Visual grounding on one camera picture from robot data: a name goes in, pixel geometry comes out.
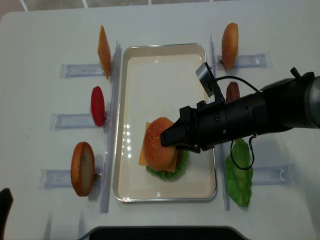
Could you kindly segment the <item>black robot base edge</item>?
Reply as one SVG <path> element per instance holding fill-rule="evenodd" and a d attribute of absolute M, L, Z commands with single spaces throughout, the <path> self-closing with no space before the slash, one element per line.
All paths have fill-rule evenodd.
<path fill-rule="evenodd" d="M 244 240 L 226 227 L 103 227 L 86 240 Z"/>

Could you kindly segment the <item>dark left gripper finger tip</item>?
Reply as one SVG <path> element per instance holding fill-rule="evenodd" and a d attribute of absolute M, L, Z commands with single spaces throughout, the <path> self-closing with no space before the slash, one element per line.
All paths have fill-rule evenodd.
<path fill-rule="evenodd" d="M 7 219 L 13 204 L 13 196 L 9 188 L 0 192 L 0 239 L 4 239 Z"/>

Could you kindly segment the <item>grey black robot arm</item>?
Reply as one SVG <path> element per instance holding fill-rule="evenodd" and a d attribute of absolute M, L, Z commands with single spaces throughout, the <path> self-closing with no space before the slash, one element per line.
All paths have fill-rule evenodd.
<path fill-rule="evenodd" d="M 196 108 L 180 109 L 179 119 L 159 134 L 163 146 L 175 146 L 178 150 L 195 153 L 211 149 L 215 145 L 233 142 L 235 139 L 257 135 L 284 132 L 292 128 L 314 128 L 320 126 L 320 79 L 312 72 L 299 75 L 291 70 L 293 78 L 287 78 L 265 86 L 253 94 L 225 102 L 207 64 L 197 71 L 199 80 L 209 96 L 215 101 L 201 101 Z M 14 136 L 13 127 L 2 125 L 2 146 L 0 152 L 1 177 L 19 183 L 21 189 L 11 192 L 4 189 L 0 203 L 0 236 L 11 228 L 15 239 L 28 239 L 28 231 L 49 226 L 46 219 L 40 219 L 40 198 L 31 192 L 27 177 L 35 167 L 17 143 L 9 143 Z"/>

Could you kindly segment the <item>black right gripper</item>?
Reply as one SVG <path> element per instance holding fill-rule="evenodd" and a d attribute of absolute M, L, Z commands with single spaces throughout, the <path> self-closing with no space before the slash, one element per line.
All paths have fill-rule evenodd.
<path fill-rule="evenodd" d="M 221 143 L 261 135 L 268 127 L 266 101 L 256 92 L 220 105 L 181 108 L 180 118 L 160 134 L 160 142 L 163 147 L 199 154 Z"/>

